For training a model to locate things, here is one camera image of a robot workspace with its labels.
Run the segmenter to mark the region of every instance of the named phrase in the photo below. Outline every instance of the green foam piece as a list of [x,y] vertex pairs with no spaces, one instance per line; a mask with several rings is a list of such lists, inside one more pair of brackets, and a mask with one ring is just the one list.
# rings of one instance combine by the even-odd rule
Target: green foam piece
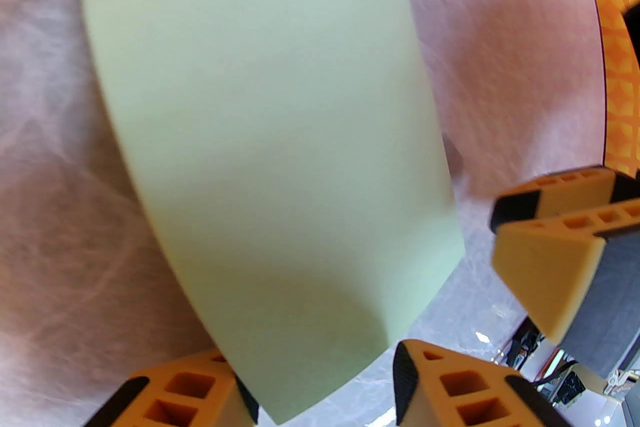
[[144,209],[277,422],[371,363],[464,253],[408,0],[83,0]]

